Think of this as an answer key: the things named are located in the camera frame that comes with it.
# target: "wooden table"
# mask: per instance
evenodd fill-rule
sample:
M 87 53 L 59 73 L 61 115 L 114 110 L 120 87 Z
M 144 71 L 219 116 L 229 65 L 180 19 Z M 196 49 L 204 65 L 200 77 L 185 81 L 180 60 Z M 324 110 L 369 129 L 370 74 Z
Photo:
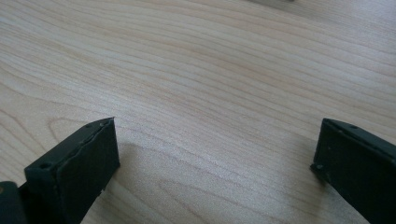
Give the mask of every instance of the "wooden table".
M 115 117 L 83 223 L 366 223 L 309 170 L 323 118 L 396 144 L 396 2 L 1 0 L 0 180 Z

